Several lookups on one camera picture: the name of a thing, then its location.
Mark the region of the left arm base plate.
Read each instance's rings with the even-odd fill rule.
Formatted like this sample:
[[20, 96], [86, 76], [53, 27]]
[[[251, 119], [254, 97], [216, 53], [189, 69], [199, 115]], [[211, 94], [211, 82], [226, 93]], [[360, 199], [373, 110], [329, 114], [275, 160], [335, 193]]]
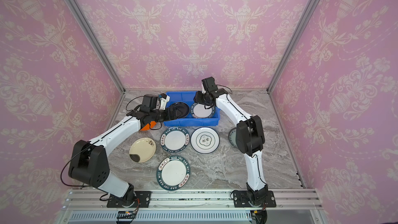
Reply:
[[107, 208], [148, 208], [151, 200], [151, 191], [134, 191], [119, 198], [110, 195]]

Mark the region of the teal blue floral plate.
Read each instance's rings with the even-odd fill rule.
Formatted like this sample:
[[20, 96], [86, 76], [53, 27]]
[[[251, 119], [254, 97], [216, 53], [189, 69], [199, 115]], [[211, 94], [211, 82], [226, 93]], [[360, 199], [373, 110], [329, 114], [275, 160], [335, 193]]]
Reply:
[[230, 144], [237, 148], [237, 144], [236, 144], [236, 128], [233, 128], [229, 131], [229, 135], [228, 135], [228, 139]]

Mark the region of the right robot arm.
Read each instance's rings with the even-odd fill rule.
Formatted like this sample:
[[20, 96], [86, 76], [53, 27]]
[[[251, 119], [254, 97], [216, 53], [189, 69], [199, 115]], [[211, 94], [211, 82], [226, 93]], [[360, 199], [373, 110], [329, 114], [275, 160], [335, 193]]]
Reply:
[[218, 88], [213, 77], [202, 80], [202, 90], [196, 92], [194, 102], [219, 108], [236, 125], [236, 145], [247, 168], [247, 197], [253, 206], [264, 205], [268, 184], [262, 166], [265, 138], [261, 118], [244, 111], [227, 90]]

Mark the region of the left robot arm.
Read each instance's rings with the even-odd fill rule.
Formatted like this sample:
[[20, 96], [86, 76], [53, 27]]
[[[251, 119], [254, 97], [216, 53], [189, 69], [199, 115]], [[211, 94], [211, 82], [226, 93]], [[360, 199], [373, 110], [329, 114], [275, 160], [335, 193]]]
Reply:
[[175, 120], [176, 110], [167, 107], [170, 97], [164, 93], [146, 94], [142, 103], [103, 134], [89, 140], [78, 141], [72, 157], [65, 165], [68, 176], [86, 186], [93, 187], [110, 195], [123, 207], [131, 207], [138, 202], [134, 186], [120, 179], [109, 167], [108, 157], [119, 145], [134, 133], [151, 123]]

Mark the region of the black plate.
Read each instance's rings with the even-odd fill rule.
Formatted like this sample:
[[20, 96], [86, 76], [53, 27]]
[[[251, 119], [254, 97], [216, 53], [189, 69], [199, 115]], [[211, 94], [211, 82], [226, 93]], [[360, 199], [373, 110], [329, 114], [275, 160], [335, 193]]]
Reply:
[[190, 107], [185, 102], [175, 102], [171, 104], [171, 107], [175, 109], [178, 119], [186, 118], [190, 113]]

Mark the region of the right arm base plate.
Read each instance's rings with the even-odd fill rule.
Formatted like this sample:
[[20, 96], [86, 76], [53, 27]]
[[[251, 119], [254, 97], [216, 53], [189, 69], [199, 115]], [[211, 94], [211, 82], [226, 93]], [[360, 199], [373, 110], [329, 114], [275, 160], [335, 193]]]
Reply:
[[274, 193], [254, 193], [243, 190], [233, 190], [230, 194], [236, 208], [274, 208], [277, 206]]

